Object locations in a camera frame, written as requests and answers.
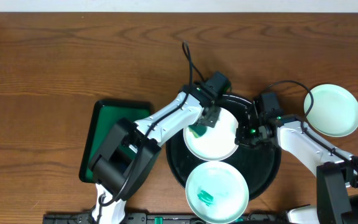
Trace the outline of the white plate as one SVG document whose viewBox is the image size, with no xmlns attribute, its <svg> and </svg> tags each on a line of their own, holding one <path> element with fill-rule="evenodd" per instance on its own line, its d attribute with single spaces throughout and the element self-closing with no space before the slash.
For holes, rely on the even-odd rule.
<svg viewBox="0 0 358 224">
<path fill-rule="evenodd" d="M 221 161 L 238 148 L 234 142 L 238 125 L 235 116 L 221 108 L 215 127 L 206 126 L 206 132 L 196 137 L 188 126 L 183 130 L 183 138 L 186 147 L 196 157 L 205 161 Z"/>
</svg>

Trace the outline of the green yellow sponge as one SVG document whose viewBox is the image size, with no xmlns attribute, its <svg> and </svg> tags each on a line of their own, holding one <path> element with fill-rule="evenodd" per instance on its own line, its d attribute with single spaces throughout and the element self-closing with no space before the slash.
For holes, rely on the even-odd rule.
<svg viewBox="0 0 358 224">
<path fill-rule="evenodd" d="M 207 131 L 207 127 L 200 124 L 189 125 L 188 129 L 195 138 L 202 137 Z"/>
</svg>

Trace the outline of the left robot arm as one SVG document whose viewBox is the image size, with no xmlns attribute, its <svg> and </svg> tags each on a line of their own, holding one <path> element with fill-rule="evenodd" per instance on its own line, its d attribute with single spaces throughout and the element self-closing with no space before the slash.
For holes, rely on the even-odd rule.
<svg viewBox="0 0 358 224">
<path fill-rule="evenodd" d="M 177 97 L 156 113 L 137 121 L 119 119 L 91 156 L 98 199 L 96 223 L 120 223 L 126 201 L 145 182 L 164 145 L 185 127 L 218 115 L 215 102 L 226 88 L 212 84 L 185 85 Z"/>
</svg>

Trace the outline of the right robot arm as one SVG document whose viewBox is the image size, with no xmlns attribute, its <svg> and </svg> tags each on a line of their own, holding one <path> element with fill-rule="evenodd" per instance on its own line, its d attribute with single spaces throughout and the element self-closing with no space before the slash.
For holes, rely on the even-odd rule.
<svg viewBox="0 0 358 224">
<path fill-rule="evenodd" d="M 316 206 L 287 211 L 287 223 L 358 223 L 358 156 L 314 133 L 299 116 L 247 110 L 239 120 L 235 142 L 287 151 L 316 177 Z"/>
</svg>

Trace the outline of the mint green plate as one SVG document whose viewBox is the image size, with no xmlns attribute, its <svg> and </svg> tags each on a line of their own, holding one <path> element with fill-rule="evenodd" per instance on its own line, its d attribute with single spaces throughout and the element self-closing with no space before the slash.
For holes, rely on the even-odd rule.
<svg viewBox="0 0 358 224">
<path fill-rule="evenodd" d="M 343 137 L 358 128 L 358 101 L 345 88 L 322 84 L 307 94 L 304 111 L 308 124 L 322 134 Z"/>
<path fill-rule="evenodd" d="M 243 175 L 221 161 L 204 162 L 194 168 L 186 181 L 185 195 L 193 213 L 209 223 L 236 221 L 249 202 Z"/>
</svg>

